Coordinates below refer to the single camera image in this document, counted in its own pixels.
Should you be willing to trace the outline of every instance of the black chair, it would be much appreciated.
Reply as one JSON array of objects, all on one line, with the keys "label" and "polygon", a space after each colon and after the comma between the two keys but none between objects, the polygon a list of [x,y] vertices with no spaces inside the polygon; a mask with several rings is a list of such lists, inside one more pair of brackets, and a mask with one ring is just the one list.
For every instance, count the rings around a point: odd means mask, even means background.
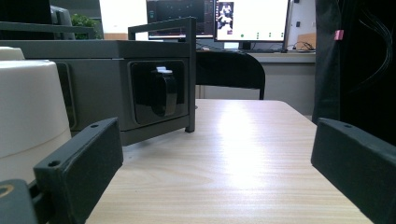
[{"label": "black chair", "polygon": [[265,72],[251,55],[239,51],[197,50],[196,85],[260,90],[264,99]]}]

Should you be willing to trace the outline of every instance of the white container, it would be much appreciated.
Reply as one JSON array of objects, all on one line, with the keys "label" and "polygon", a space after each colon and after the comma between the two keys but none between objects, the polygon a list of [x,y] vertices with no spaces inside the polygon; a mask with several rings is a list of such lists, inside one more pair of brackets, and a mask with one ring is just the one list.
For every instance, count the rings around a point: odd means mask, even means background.
[{"label": "white container", "polygon": [[23,60],[24,56],[21,49],[0,47],[0,61]]},{"label": "white container", "polygon": [[56,64],[0,61],[0,181],[33,167],[71,138]]}]

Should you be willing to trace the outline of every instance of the black cable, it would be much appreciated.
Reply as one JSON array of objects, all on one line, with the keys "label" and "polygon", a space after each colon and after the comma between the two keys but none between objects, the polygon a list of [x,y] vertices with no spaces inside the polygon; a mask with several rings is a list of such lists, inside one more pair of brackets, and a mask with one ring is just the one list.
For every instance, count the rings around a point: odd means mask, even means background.
[{"label": "black cable", "polygon": [[392,32],[382,23],[382,21],[377,18],[374,14],[372,14],[367,7],[363,7],[361,9],[362,14],[365,16],[365,19],[368,21],[360,20],[361,24],[369,28],[370,30],[379,34],[385,42],[386,51],[385,51],[385,60],[382,64],[376,69],[376,71],[363,80],[360,84],[354,87],[352,90],[348,92],[348,94],[355,93],[357,91],[366,90],[367,88],[373,86],[378,80],[382,79],[386,74],[386,70],[389,68],[389,65],[393,58],[393,49],[392,49]]},{"label": "black cable", "polygon": [[340,14],[343,13],[344,8],[345,8],[345,0],[338,0],[338,9]]},{"label": "black cable", "polygon": [[283,46],[282,44],[273,44],[270,47],[268,47],[268,49],[271,49],[273,46],[276,46],[276,45],[280,46],[280,48],[282,48],[282,46]]},{"label": "black cable", "polygon": [[315,48],[308,42],[298,41],[293,45],[293,49],[297,49],[297,44],[303,44],[299,50],[315,50]]}]

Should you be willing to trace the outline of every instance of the dark fabric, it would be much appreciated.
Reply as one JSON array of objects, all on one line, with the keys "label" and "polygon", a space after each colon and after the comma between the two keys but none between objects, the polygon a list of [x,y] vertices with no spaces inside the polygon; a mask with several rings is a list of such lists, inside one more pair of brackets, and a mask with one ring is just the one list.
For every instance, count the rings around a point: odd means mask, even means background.
[{"label": "dark fabric", "polygon": [[[396,1],[317,0],[316,4],[313,121],[338,119],[396,145],[396,57],[391,44]],[[343,40],[332,41],[336,29],[344,30]]]},{"label": "dark fabric", "polygon": [[264,97],[265,72],[249,54],[226,50],[197,51],[196,84],[206,86],[259,89]]},{"label": "dark fabric", "polygon": [[340,50],[334,34],[341,28],[337,0],[316,0],[316,10],[315,123],[318,118],[340,119]]}]

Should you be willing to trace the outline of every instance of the wooden table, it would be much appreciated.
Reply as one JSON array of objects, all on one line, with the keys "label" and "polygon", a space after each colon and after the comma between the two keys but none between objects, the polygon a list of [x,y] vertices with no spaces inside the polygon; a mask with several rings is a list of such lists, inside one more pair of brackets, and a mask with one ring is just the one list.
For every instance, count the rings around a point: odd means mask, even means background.
[{"label": "wooden table", "polygon": [[290,106],[196,104],[194,133],[123,149],[87,223],[370,223],[311,165],[316,126]]}]

